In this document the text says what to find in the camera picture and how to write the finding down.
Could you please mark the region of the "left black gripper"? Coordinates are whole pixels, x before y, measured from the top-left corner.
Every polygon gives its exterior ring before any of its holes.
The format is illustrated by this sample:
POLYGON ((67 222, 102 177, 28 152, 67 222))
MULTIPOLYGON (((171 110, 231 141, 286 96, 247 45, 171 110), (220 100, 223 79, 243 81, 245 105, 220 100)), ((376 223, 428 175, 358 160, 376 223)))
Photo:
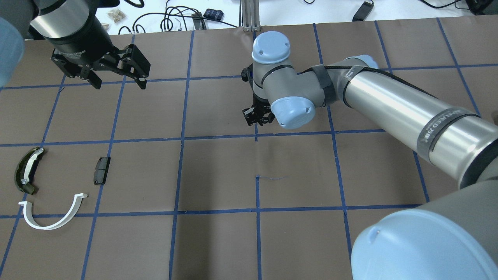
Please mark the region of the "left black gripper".
POLYGON ((72 34, 42 34, 54 46, 52 62, 68 78, 87 81, 96 90, 102 86, 96 71, 109 71, 132 78, 141 90, 146 89, 151 63, 135 44, 116 48, 96 16, 88 16, 72 34))

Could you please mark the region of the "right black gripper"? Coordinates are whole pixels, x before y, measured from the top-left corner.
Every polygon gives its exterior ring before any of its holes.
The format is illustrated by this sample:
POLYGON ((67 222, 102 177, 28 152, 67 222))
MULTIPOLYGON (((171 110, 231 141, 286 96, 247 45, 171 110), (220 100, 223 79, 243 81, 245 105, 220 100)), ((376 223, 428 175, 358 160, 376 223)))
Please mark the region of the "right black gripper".
POLYGON ((256 93, 253 93, 252 107, 242 110, 242 115, 244 116, 248 126, 258 123, 260 126, 263 126, 264 124, 271 124, 275 119, 275 115, 272 113, 269 101, 267 99, 260 98, 256 93))

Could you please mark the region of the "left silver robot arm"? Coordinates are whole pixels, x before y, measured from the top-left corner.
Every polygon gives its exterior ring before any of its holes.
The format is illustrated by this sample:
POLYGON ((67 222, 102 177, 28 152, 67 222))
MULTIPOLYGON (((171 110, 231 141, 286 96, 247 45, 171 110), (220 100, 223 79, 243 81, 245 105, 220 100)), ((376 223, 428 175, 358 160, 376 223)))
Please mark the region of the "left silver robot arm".
POLYGON ((51 61, 69 78, 100 89, 97 71, 127 76, 144 90, 151 64, 134 44, 119 49, 96 17, 99 8, 119 0, 2 0, 1 86, 11 80, 23 58, 25 38, 35 30, 54 46, 51 61))

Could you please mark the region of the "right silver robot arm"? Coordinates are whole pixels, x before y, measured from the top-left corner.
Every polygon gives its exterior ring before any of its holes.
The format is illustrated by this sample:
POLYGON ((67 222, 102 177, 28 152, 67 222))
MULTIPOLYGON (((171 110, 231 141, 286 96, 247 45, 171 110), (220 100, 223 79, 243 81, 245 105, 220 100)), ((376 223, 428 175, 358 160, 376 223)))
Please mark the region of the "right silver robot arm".
POLYGON ((497 279, 497 126, 378 69, 369 55, 298 74, 277 31, 256 37, 242 71, 248 125, 292 130, 341 101, 458 182, 459 190, 366 228, 351 253, 355 280, 497 279))

